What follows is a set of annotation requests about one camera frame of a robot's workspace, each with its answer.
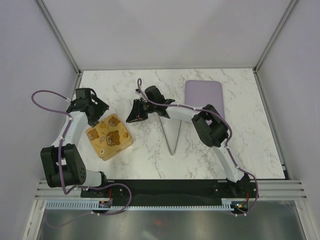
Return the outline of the silver tin lid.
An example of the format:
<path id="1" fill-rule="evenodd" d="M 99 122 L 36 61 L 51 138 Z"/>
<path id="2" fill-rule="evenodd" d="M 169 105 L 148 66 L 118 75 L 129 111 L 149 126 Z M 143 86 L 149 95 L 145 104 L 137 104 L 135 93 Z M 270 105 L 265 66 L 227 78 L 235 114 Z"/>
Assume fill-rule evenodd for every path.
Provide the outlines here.
<path id="1" fill-rule="evenodd" d="M 134 143 L 128 129 L 116 114 L 109 115 L 89 128 L 86 135 L 103 161 L 111 159 Z"/>

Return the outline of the metal tongs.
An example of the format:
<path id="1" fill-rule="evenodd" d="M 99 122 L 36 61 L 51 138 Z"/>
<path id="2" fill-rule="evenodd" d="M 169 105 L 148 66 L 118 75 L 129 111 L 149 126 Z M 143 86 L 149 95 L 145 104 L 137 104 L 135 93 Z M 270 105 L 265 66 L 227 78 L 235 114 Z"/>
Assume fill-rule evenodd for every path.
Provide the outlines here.
<path id="1" fill-rule="evenodd" d="M 169 154 L 174 156 L 180 136 L 181 120 L 159 116 L 160 125 L 165 137 Z"/>

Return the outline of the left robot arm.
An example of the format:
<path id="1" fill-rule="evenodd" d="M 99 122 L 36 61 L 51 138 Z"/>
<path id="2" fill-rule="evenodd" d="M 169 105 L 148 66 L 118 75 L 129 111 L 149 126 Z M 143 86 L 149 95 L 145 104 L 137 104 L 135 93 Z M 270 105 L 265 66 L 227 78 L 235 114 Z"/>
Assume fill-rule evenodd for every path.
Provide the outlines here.
<path id="1" fill-rule="evenodd" d="M 57 139 L 40 151 L 40 158 L 50 188 L 62 188 L 67 195 L 76 187 L 92 188 L 98 197 L 110 190 L 106 176 L 101 171 L 87 170 L 78 151 L 78 144 L 87 126 L 94 127 L 109 105 L 97 97 L 91 88 L 77 88 L 75 99 L 65 111 L 42 109 L 65 115 L 65 122 Z"/>

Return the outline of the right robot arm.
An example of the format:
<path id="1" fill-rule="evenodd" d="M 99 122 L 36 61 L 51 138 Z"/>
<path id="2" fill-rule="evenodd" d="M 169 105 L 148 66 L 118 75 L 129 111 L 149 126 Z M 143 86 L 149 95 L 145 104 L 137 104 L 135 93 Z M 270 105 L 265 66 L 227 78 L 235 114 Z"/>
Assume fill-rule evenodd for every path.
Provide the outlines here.
<path id="1" fill-rule="evenodd" d="M 127 123 L 145 121 L 150 114 L 156 113 L 160 117 L 192 124 L 200 141 L 214 150 L 222 164 L 229 184 L 229 193 L 237 198 L 246 193 L 250 176 L 241 169 L 228 149 L 232 130 L 212 105 L 199 108 L 179 104 L 174 99 L 166 99 L 155 85 L 145 90 L 138 85 L 135 92 L 140 98 L 133 100 L 132 110 L 126 119 Z"/>

